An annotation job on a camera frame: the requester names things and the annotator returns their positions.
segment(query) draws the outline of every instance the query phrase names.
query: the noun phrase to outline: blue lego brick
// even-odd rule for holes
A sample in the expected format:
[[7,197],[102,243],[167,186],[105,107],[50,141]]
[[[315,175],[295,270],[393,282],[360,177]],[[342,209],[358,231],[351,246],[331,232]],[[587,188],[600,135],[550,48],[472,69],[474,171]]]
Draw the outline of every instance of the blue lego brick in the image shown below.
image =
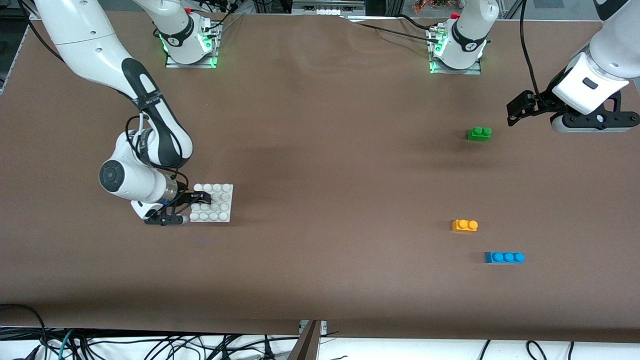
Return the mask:
[[521,252],[485,252],[484,262],[487,264],[522,264],[524,254]]

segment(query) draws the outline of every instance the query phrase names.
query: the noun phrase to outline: yellow lego brick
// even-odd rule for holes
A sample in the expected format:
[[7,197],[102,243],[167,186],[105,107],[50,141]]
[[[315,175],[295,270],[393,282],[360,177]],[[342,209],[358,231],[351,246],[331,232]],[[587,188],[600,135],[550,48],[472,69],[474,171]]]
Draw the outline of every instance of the yellow lego brick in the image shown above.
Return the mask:
[[475,220],[456,219],[452,224],[453,231],[477,231],[478,222]]

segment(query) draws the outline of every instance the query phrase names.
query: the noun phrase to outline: green lego brick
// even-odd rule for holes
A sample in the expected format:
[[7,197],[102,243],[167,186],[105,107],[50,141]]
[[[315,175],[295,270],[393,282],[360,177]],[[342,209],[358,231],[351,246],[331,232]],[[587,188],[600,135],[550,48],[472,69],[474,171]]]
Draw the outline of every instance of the green lego brick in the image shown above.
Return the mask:
[[467,140],[475,141],[475,142],[485,142],[491,138],[491,128],[490,127],[479,127],[476,126],[473,129],[469,129],[467,132]]

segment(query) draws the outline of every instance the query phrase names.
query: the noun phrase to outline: white floor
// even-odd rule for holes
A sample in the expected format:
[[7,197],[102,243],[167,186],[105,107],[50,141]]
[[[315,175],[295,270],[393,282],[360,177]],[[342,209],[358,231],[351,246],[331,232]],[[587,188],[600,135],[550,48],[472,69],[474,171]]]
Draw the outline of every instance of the white floor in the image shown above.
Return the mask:
[[[142,338],[110,338],[116,341],[131,341]],[[215,346],[222,339],[221,336],[204,336],[207,346]],[[239,338],[230,347],[239,347],[253,341],[263,340],[263,336],[247,335]],[[402,340],[402,339],[364,339],[364,338],[323,338],[321,340],[318,360],[333,360],[347,356],[344,360],[375,360],[375,359],[411,359],[411,360],[477,360],[484,340]],[[547,355],[547,360],[564,360],[567,358],[569,343],[559,341],[538,342]],[[37,341],[0,341],[0,360],[14,360],[26,357],[33,350]],[[94,350],[107,360],[142,360],[156,343],[135,344],[98,344]],[[273,341],[271,348],[275,354],[290,351],[294,340]],[[532,347],[533,354],[538,360],[542,356]],[[56,360],[50,353],[49,359]],[[165,360],[169,350],[158,355],[156,360]],[[232,355],[231,359],[256,359],[260,354],[256,351],[242,351]],[[36,360],[44,360],[44,351],[40,349]],[[484,360],[528,360],[525,341],[493,340],[487,348]],[[638,360],[640,359],[640,344],[622,343],[576,343],[572,355],[573,360]],[[198,360],[198,354],[192,350],[180,349],[175,360]]]

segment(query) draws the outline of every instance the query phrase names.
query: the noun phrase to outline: brown tabletop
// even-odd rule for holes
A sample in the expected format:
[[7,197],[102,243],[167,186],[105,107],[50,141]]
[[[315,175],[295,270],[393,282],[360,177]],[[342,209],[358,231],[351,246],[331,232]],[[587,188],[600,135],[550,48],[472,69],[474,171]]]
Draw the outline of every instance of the brown tabletop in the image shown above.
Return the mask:
[[[505,105],[531,88],[517,22],[493,27],[481,76],[448,76],[420,40],[328,16],[245,16],[217,69],[165,69],[144,13],[108,15],[193,138],[182,171],[234,184],[231,223],[149,226],[105,192],[98,169],[135,109],[30,33],[0,97],[1,302],[64,327],[322,318],[341,336],[640,341],[639,130],[509,128]],[[599,27],[527,23],[542,88]],[[473,126],[491,140],[465,141]],[[478,232],[452,233],[456,218]]]

